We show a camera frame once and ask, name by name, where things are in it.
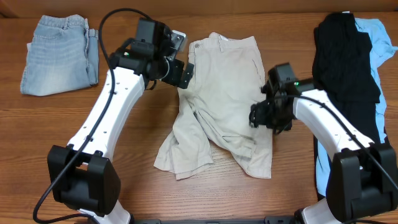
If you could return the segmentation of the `beige khaki shorts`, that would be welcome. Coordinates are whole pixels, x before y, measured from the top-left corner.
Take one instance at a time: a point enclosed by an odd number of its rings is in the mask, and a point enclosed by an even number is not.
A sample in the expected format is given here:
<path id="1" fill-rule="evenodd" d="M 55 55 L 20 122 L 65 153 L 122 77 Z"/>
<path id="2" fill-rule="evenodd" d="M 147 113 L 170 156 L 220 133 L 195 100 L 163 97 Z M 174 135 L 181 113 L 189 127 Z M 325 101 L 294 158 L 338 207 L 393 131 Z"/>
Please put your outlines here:
<path id="1" fill-rule="evenodd" d="M 266 99 L 255 38 L 228 39 L 212 32 L 189 45 L 188 61 L 193 76 L 186 89 L 178 89 L 179 113 L 154 167 L 178 180 L 189 178 L 214 164 L 213 142 L 229 151 L 247 175 L 269 179 L 272 131 L 249 124 L 251 106 Z"/>

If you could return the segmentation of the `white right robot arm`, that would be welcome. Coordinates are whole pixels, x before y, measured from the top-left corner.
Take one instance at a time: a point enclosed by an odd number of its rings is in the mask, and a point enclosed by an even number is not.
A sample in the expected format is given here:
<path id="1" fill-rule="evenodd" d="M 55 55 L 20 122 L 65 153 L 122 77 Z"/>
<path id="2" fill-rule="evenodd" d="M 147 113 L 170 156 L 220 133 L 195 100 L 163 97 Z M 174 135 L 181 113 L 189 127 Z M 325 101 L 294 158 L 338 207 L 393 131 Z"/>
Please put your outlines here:
<path id="1" fill-rule="evenodd" d="M 325 198 L 297 210 L 290 223 L 367 223 L 370 216 L 397 209 L 397 161 L 391 146 L 358 131 L 311 78 L 269 78 L 261 91 L 266 100 L 251 106 L 251 126 L 281 133 L 298 119 L 331 160 Z"/>

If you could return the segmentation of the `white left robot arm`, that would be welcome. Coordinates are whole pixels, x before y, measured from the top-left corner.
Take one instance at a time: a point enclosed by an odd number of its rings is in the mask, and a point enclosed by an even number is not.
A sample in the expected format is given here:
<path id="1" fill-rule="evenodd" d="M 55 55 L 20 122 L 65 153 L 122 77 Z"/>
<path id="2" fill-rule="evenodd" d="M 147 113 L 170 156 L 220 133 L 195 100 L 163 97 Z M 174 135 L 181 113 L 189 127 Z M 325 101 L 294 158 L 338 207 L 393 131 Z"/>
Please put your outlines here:
<path id="1" fill-rule="evenodd" d="M 55 201 L 93 223 L 134 223 L 119 202 L 121 179 L 113 166 L 119 135 L 149 82 L 186 88 L 193 65 L 176 58 L 187 42 L 183 32 L 161 22 L 139 21 L 135 38 L 109 56 L 110 69 L 94 107 L 65 147 L 52 146 L 48 156 Z"/>

